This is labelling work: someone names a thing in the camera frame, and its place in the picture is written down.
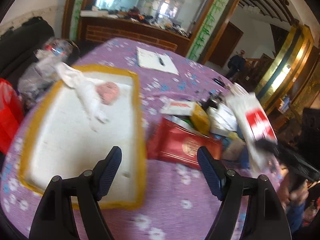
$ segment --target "round table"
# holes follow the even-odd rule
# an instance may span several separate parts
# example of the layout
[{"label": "round table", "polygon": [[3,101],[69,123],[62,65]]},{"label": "round table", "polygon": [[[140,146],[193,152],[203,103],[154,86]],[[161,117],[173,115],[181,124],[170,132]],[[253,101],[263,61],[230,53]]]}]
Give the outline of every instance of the round table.
[{"label": "round table", "polygon": [[[179,75],[141,68],[137,64],[136,48],[167,54],[179,71]],[[161,115],[158,110],[172,98],[175,100],[200,100],[209,91],[221,90],[212,78],[220,75],[210,68],[188,60],[173,52],[155,48],[128,39],[112,39],[95,48],[78,60],[75,65],[101,64],[129,69],[139,74],[141,109],[146,139]],[[8,151],[1,177],[0,201],[11,223],[28,237],[30,227],[41,196],[23,187],[17,179],[21,147],[28,125],[36,107],[27,115]],[[241,170],[237,164],[225,162],[228,168],[243,176],[251,176],[249,170]],[[220,207],[201,171],[181,164],[147,160],[147,188],[144,204],[140,209],[103,210],[102,214],[115,240],[202,240],[208,233]],[[263,171],[277,188],[279,173]],[[243,197],[238,221],[232,239],[239,239],[246,213],[247,198]],[[74,210],[79,236],[88,239],[79,210]]]}]

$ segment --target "wooden cabinet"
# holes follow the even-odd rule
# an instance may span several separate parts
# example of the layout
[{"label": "wooden cabinet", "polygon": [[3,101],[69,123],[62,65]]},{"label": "wooden cabinet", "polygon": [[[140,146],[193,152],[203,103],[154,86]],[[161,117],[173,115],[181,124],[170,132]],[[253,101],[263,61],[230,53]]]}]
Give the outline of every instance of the wooden cabinet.
[{"label": "wooden cabinet", "polygon": [[105,42],[122,37],[174,51],[185,57],[190,40],[184,36],[150,25],[124,19],[81,17],[78,40]]}]

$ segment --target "white styrofoam tray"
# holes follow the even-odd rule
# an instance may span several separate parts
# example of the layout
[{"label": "white styrofoam tray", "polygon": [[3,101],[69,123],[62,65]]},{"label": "white styrofoam tray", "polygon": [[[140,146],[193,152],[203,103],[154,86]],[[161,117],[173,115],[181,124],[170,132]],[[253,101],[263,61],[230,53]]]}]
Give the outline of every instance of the white styrofoam tray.
[{"label": "white styrofoam tray", "polygon": [[84,76],[100,80],[97,84],[112,81],[119,86],[119,99],[104,106],[109,122],[95,120],[97,131],[93,131],[76,91],[58,82],[31,122],[23,148],[20,180],[26,187],[43,193],[53,176],[77,177],[105,159],[113,146],[119,146],[121,165],[108,195],[99,205],[137,207],[142,201],[145,180],[138,77],[130,71],[98,65],[80,70],[89,69],[104,70],[84,72]]}]

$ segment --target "hand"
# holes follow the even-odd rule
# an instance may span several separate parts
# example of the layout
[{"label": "hand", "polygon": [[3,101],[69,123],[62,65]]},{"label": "hand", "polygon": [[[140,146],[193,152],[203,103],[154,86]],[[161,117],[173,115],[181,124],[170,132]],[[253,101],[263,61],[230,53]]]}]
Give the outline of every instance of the hand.
[{"label": "hand", "polygon": [[291,192],[291,194],[289,194],[290,183],[291,183],[290,176],[289,176],[289,173],[287,173],[284,176],[284,179],[281,182],[280,187],[277,191],[278,198],[280,199],[280,202],[284,209],[287,208],[287,205],[290,202],[293,202],[295,205],[300,206],[307,199],[309,195],[307,180],[304,182],[304,184],[300,188]]}]

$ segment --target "wooden door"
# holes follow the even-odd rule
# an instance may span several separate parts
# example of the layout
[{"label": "wooden door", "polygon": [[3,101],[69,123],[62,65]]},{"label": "wooden door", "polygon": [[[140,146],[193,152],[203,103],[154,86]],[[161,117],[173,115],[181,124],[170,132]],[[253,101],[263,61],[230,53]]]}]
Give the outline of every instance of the wooden door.
[{"label": "wooden door", "polygon": [[223,67],[242,35],[243,32],[229,22],[216,48],[212,52],[209,61],[220,67]]}]

